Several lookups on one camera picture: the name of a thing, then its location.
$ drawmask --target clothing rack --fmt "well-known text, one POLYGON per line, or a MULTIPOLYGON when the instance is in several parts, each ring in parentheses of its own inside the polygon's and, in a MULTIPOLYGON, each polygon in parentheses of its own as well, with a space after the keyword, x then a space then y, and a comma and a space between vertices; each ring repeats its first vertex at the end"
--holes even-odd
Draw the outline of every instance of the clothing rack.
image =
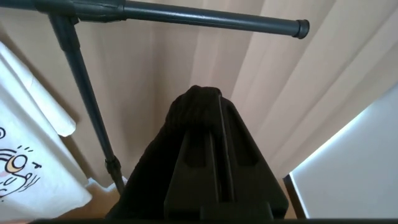
POLYGON ((113 153, 106 133, 86 65, 80 52, 75 24, 79 21, 113 22, 139 19, 289 35, 298 39, 304 38, 310 29, 310 23, 307 20, 293 21, 126 0, 0 0, 0 7, 39 11, 49 15, 55 35, 61 49, 65 52, 80 95, 101 144, 105 155, 106 169, 120 194, 124 189, 121 165, 113 153))

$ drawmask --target dark edge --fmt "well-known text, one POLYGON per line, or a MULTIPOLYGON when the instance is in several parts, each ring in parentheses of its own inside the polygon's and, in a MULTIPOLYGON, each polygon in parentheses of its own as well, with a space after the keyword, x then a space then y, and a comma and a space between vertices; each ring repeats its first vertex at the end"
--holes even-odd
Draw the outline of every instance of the dark edge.
POLYGON ((304 218, 307 219, 303 210, 303 207, 300 203, 299 196, 297 195, 296 189, 294 188, 292 178, 290 174, 284 178, 284 183, 287 189, 287 193, 290 198, 290 202, 294 208, 294 212, 296 213, 297 218, 304 218))

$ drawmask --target brown floor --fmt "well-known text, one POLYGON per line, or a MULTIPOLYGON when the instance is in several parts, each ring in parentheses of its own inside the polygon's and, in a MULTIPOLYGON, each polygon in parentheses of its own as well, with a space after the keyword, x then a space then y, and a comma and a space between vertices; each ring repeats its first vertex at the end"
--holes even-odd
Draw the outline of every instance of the brown floor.
MULTIPOLYGON (((282 190, 285 192, 286 197, 289 198, 283 180, 279 180, 279 184, 282 187, 282 190)), ((112 208, 112 206, 119 200, 119 194, 116 189, 113 189, 110 192, 106 192, 98 184, 91 184, 87 187, 87 190, 90 192, 90 194, 92 194, 93 199, 84 207, 76 208, 60 216, 60 219, 103 218, 112 208)), ((296 214, 291 205, 287 210, 285 218, 296 219, 296 214)))

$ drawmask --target black fabric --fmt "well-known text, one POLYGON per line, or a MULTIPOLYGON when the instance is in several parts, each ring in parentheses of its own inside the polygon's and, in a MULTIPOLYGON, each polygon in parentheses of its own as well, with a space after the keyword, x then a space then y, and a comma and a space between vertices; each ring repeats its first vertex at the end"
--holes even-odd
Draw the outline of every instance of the black fabric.
POLYGON ((209 128, 215 138, 220 138, 220 97, 217 88, 193 86, 172 103, 165 124, 148 145, 119 202, 106 218, 164 218, 164 199, 185 130, 209 128))

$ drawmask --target curtain pleat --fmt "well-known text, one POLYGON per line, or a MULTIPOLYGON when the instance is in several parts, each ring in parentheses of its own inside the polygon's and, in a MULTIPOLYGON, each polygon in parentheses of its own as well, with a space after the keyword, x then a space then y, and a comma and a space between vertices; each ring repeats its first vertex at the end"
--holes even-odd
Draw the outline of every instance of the curtain pleat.
MULTIPOLYGON (((308 19, 303 40, 238 30, 124 21, 76 26, 115 154, 128 176, 192 85, 236 105, 277 177, 284 177, 398 82, 396 0, 147 0, 308 19)), ((0 9, 0 38, 77 121, 71 151, 110 183, 84 104, 45 15, 0 9)))

